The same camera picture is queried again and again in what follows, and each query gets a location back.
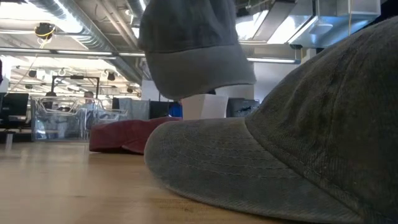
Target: baseball cap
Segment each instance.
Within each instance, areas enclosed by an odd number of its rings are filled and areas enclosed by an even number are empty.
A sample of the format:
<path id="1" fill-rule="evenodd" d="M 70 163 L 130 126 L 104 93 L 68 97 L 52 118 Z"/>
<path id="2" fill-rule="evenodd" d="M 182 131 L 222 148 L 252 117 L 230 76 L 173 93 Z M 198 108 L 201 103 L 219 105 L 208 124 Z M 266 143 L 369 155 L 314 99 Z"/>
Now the baseball cap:
<path id="1" fill-rule="evenodd" d="M 199 202 L 315 223 L 398 223 L 398 17 L 325 49 L 245 118 L 159 126 L 145 161 Z"/>
<path id="2" fill-rule="evenodd" d="M 232 0 L 150 1 L 139 47 L 163 96 L 179 100 L 222 86 L 255 84 L 235 17 Z"/>
<path id="3" fill-rule="evenodd" d="M 90 132 L 91 152 L 143 154 L 145 144 L 156 127 L 181 118 L 163 117 L 148 121 L 117 121 L 93 126 Z"/>

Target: cap brim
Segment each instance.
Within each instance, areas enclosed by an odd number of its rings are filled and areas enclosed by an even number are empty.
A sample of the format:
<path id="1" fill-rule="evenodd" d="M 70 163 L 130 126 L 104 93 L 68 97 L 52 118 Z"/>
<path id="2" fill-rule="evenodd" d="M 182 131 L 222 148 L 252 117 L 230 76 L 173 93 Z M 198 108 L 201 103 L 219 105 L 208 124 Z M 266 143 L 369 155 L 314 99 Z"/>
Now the cap brim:
<path id="1" fill-rule="evenodd" d="M 199 202 L 288 220 L 362 222 L 257 143 L 243 118 L 163 124 L 145 162 L 168 189 Z"/>
<path id="2" fill-rule="evenodd" d="M 255 84 L 256 76 L 239 44 L 181 52 L 146 52 L 150 74 L 160 93 L 172 100 L 230 85 Z"/>

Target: red object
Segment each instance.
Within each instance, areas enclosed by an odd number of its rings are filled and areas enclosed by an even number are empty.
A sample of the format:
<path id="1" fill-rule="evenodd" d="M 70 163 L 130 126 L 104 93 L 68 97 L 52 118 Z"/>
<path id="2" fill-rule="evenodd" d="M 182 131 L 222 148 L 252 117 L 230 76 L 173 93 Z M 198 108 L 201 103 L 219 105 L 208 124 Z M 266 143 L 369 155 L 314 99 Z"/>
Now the red object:
<path id="1" fill-rule="evenodd" d="M 180 120 L 181 118 L 164 117 L 96 125 L 91 129 L 90 151 L 144 154 L 145 144 L 155 128 L 168 121 Z"/>

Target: computer monitor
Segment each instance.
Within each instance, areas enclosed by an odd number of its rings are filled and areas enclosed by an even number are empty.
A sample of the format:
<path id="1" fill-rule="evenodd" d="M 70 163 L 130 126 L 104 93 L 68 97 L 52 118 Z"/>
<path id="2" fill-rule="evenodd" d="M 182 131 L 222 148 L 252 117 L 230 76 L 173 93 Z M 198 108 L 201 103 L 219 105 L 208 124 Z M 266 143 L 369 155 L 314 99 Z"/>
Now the computer monitor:
<path id="1" fill-rule="evenodd" d="M 28 93 L 8 93 L 1 95 L 1 124 L 17 126 L 26 121 Z"/>

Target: wooden surface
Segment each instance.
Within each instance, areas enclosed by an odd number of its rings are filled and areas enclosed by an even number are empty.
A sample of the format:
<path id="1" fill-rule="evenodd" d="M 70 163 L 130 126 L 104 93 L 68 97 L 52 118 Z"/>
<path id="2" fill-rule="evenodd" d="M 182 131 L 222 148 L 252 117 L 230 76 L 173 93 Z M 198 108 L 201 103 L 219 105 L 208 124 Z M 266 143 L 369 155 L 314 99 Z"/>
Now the wooden surface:
<path id="1" fill-rule="evenodd" d="M 0 145 L 0 223 L 287 223 L 230 212 L 163 189 L 142 156 L 85 143 Z"/>

